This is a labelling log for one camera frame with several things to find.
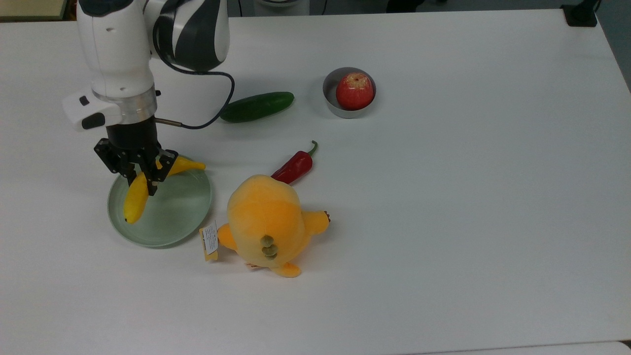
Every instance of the plush toy foot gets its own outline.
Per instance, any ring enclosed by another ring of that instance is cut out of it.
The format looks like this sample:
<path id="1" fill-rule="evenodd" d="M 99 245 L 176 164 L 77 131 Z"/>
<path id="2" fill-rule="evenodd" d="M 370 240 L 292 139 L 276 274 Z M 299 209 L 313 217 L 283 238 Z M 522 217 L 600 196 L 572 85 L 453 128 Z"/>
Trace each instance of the plush toy foot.
<path id="1" fill-rule="evenodd" d="M 302 272 L 300 271 L 299 267 L 290 263 L 285 263 L 281 267 L 275 267 L 275 268 L 270 268 L 270 269 L 282 277 L 296 277 L 300 275 L 300 273 Z"/>

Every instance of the yellow banana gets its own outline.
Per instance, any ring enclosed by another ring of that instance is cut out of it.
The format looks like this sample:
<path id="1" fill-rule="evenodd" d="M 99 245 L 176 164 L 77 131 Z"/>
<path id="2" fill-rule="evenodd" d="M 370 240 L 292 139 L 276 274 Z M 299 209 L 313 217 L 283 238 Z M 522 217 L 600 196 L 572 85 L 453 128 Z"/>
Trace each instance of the yellow banana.
<path id="1" fill-rule="evenodd" d="M 156 162 L 158 169 L 162 168 L 160 162 Z M 184 157 L 178 156 L 173 167 L 169 170 L 167 177 L 177 174 L 189 169 L 204 170 L 206 164 L 200 162 L 193 162 Z M 125 196 L 125 202 L 123 204 L 122 213 L 125 216 L 127 223 L 136 223 L 143 215 L 144 206 L 147 204 L 149 198 L 149 190 L 147 189 L 147 179 L 144 173 L 141 172 L 136 176 L 136 179 L 129 185 L 129 191 Z"/>

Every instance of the red chili pepper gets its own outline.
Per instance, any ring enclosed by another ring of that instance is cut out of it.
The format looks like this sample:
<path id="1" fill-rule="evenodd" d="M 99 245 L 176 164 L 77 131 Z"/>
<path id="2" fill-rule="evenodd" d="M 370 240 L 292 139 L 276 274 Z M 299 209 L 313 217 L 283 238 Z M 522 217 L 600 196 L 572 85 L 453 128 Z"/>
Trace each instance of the red chili pepper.
<path id="1" fill-rule="evenodd" d="M 294 156 L 285 163 L 283 167 L 272 174 L 272 178 L 285 184 L 291 184 L 304 174 L 308 173 L 314 165 L 311 157 L 313 157 L 313 154 L 317 149 L 317 142 L 312 140 L 311 143 L 314 144 L 312 150 L 309 150 L 308 152 L 299 151 L 294 154 Z"/>

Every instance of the apple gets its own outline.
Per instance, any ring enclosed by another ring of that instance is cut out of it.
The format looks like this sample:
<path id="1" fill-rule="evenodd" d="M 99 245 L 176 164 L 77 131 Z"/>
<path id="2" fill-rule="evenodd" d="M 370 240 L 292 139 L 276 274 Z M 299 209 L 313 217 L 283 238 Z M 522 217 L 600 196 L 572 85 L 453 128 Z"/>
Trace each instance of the apple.
<path id="1" fill-rule="evenodd" d="M 349 111 L 363 109 L 375 98 L 375 88 L 363 73 L 350 73 L 339 81 L 335 90 L 339 105 Z"/>

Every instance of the green plate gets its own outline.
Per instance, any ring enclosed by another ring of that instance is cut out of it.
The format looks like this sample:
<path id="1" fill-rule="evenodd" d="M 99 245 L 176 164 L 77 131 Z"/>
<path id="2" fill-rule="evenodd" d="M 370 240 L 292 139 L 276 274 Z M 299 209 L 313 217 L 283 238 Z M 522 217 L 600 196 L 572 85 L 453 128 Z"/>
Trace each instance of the green plate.
<path id="1" fill-rule="evenodd" d="M 134 223 L 125 221 L 123 203 L 129 186 L 118 177 L 107 201 L 112 225 L 132 243 L 151 248 L 168 246 L 197 231 L 210 209 L 213 191 L 202 170 L 191 169 L 169 176 L 149 196 L 142 217 Z"/>

